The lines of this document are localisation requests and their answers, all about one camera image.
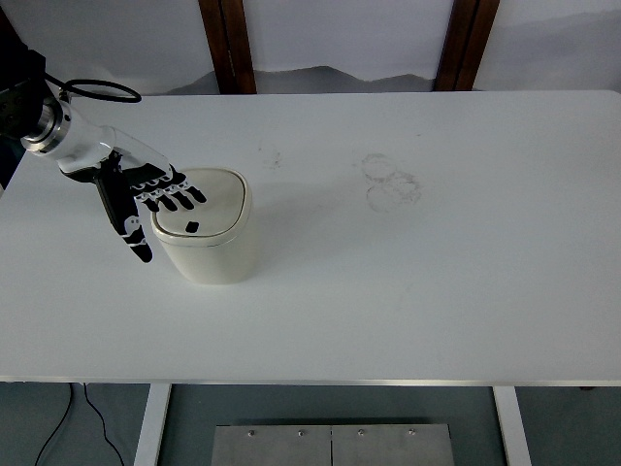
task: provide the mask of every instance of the gray floor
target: gray floor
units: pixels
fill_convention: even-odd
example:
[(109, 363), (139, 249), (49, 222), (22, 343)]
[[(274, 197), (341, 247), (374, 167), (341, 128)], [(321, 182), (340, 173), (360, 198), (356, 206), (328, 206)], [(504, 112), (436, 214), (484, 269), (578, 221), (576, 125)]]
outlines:
[[(82, 387), (73, 387), (74, 405), (40, 464), (120, 464)], [(126, 465), (136, 454), (147, 392), (148, 385), (89, 386)], [(533, 465), (621, 464), (621, 388), (517, 394)], [(33, 465), (68, 399), (66, 383), (0, 383), (0, 466)], [(457, 466), (505, 464), (488, 388), (253, 385), (174, 386), (159, 464), (209, 465), (217, 425), (363, 422), (448, 423)]]
[[(101, 420), (86, 404), (82, 386), (72, 386), (72, 407), (39, 464), (120, 464), (104, 440)], [(127, 466), (133, 464), (136, 455), (147, 395), (148, 385), (144, 384), (88, 386), (88, 398), (103, 415), (108, 438)], [(67, 383), (0, 383), (0, 466), (34, 465), (68, 401)]]
[(210, 464), (217, 425), (446, 423), (455, 464), (505, 465), (486, 387), (177, 385), (161, 466)]

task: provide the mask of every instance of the table leg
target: table leg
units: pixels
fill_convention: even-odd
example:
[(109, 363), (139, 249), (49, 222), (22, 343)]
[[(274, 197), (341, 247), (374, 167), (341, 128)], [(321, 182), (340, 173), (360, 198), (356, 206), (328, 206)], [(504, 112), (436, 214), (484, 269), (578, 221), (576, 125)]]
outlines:
[(143, 417), (143, 427), (140, 431), (134, 466), (157, 466), (170, 394), (171, 385), (169, 383), (151, 384), (148, 390), (145, 417)]
[(495, 386), (494, 398), (496, 399), (498, 421), (501, 424), (503, 442), (505, 443), (507, 465), (532, 466), (515, 387)]

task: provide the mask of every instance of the white wall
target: white wall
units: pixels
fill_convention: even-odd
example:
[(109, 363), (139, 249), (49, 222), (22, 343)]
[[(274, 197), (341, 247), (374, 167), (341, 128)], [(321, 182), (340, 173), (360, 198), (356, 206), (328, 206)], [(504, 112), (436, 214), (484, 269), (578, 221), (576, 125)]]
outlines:
[[(327, 65), (361, 80), (435, 77), (453, 0), (245, 0), (256, 70)], [(0, 0), (62, 80), (142, 93), (213, 70), (196, 0)], [(621, 91), (621, 0), (501, 0), (481, 89)]]
[(245, 0), (254, 68), (327, 65), (371, 81), (438, 71), (452, 0)]
[[(196, 0), (0, 0), (59, 79), (118, 81), (142, 93), (213, 70)], [(356, 78), (436, 75), (452, 0), (245, 0), (256, 70), (328, 65)]]
[(163, 92), (213, 71), (196, 0), (0, 0), (50, 74)]
[(621, 0), (501, 0), (474, 86), (621, 92)]

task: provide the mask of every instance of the stain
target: stain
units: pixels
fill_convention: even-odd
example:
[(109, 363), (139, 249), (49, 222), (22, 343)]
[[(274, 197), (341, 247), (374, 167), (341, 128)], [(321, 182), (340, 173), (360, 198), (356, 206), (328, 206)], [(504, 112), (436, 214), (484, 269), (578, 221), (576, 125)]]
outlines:
[(362, 160), (362, 173), (367, 183), (369, 207), (376, 212), (391, 212), (413, 205), (421, 195), (420, 183), (414, 175), (399, 170), (395, 162), (383, 153), (370, 153)]
[(266, 168), (269, 168), (270, 170), (276, 170), (280, 168), (281, 164), (282, 164), (282, 155), (280, 154), (278, 150), (273, 150), (272, 156), (267, 160), (263, 160), (263, 165)]

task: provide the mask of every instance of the brown wooden trim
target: brown wooden trim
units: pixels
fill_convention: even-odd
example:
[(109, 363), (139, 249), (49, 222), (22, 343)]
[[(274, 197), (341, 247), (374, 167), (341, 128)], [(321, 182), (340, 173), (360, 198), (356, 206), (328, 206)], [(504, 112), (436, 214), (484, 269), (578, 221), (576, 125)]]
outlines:
[(500, 0), (454, 0), (434, 90), (472, 90)]
[(213, 69), (221, 94), (237, 94), (238, 88), (231, 66), (231, 56), (219, 0), (198, 0), (212, 53)]
[(473, 90), (476, 72), (481, 64), (499, 4), (500, 0), (479, 0), (455, 90)]
[(221, 94), (255, 94), (243, 0), (198, 0)]
[(454, 90), (478, 0), (454, 0), (434, 90)]
[(256, 94), (250, 42), (245, 27), (243, 0), (220, 0), (226, 27), (231, 64), (241, 94)]

